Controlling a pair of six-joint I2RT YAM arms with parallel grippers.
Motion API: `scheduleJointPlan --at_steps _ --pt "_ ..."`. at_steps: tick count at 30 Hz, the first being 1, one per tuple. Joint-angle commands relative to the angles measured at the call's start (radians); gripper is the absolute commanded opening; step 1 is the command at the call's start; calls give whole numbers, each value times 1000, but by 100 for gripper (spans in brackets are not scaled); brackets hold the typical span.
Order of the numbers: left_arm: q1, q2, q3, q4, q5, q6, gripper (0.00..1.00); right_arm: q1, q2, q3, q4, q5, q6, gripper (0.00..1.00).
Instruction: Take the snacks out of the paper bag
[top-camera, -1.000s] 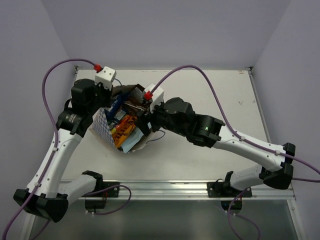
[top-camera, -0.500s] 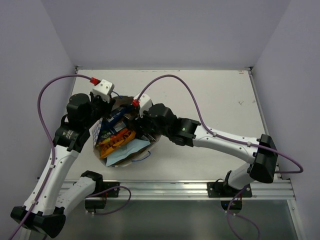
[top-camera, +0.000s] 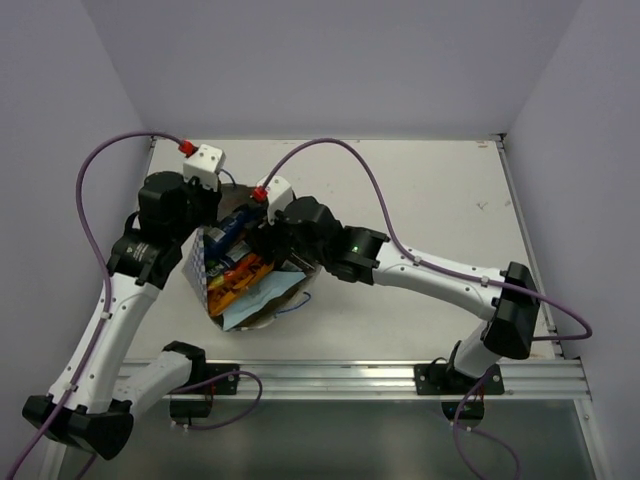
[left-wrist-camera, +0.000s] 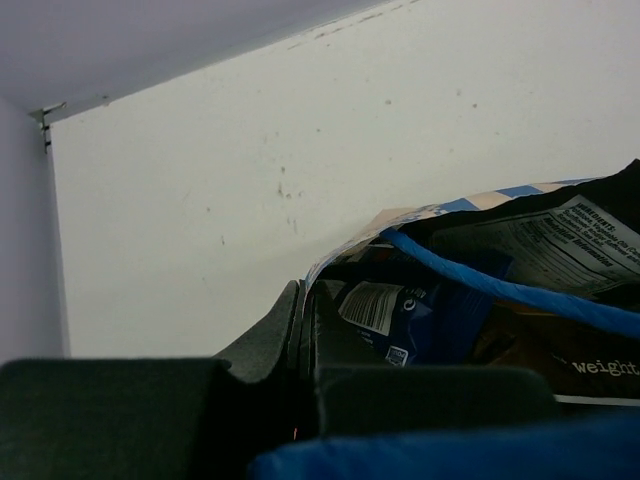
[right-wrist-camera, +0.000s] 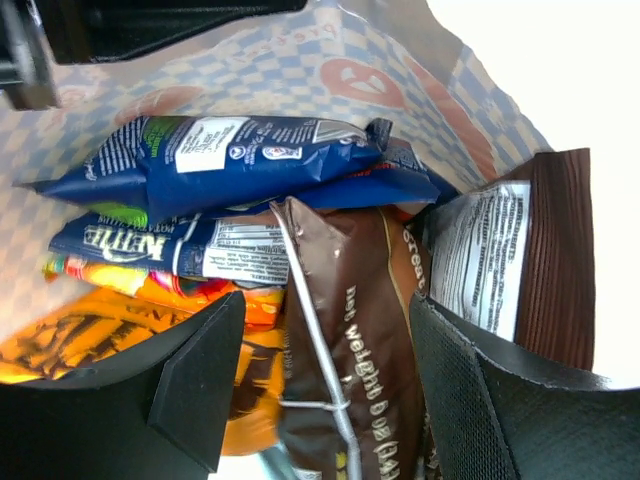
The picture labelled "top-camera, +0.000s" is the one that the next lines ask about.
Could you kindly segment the checkered blue paper bag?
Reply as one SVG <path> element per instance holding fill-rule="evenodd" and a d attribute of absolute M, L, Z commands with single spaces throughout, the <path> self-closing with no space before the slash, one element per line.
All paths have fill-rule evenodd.
<path fill-rule="evenodd" d="M 182 272 L 219 330 L 260 329 L 311 299 L 320 265 L 285 245 L 249 186 L 221 193 L 217 223 L 196 230 Z"/>

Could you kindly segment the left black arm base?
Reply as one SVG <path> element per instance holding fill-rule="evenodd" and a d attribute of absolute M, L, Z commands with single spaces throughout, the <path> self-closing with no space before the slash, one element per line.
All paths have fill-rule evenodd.
<path fill-rule="evenodd" d="M 194 381 L 170 394 L 171 419 L 178 423 L 191 424 L 194 420 L 208 417 L 216 395 L 232 396 L 237 393 L 239 376 L 236 371 L 239 370 L 239 364 L 206 363 L 203 372 L 198 374 Z"/>

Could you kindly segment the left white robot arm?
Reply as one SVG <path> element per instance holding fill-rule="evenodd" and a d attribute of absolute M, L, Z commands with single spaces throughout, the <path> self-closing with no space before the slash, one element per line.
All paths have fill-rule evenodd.
<path fill-rule="evenodd" d="M 142 319 L 181 261 L 194 231 L 217 219 L 218 176 L 164 171 L 148 176 L 139 209 L 125 223 L 106 263 L 107 283 L 76 351 L 23 417 L 50 440 L 105 460 L 124 448 L 144 412 L 176 389 L 193 393 L 208 379 L 203 349 L 172 341 L 129 380 L 117 380 Z"/>

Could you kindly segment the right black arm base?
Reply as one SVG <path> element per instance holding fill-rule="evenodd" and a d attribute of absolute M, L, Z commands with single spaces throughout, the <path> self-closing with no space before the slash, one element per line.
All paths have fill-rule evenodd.
<path fill-rule="evenodd" d="M 413 379 L 418 396 L 448 397 L 458 396 L 459 400 L 442 400 L 441 409 L 449 421 L 454 420 L 461 399 L 477 383 L 477 379 L 459 374 L 449 367 L 443 357 L 437 357 L 429 363 L 413 366 Z M 485 398 L 505 393 L 502 372 L 498 365 L 488 369 L 488 378 L 476 388 L 459 414 L 458 422 L 468 428 L 480 425 L 485 416 Z"/>

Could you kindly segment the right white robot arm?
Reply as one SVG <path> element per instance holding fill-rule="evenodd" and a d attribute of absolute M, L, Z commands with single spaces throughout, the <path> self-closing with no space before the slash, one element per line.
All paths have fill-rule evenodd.
<path fill-rule="evenodd" d="M 268 258 L 295 254 L 341 281 L 413 291 L 481 320 L 454 345 L 447 363 L 429 373 L 432 384 L 468 392 L 499 360 L 530 356 L 540 303 L 526 266 L 477 268 L 426 256 L 396 245 L 389 234 L 343 225 L 312 196 L 256 206 L 265 220 L 253 234 Z"/>

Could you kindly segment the blue white snack packet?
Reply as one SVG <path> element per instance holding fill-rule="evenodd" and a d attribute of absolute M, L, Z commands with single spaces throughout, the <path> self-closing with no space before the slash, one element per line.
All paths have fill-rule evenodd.
<path fill-rule="evenodd" d="M 203 234 L 205 255 L 210 258 L 223 255 L 240 236 L 246 225 L 258 216 L 258 209 L 239 207 L 216 226 L 206 227 Z"/>

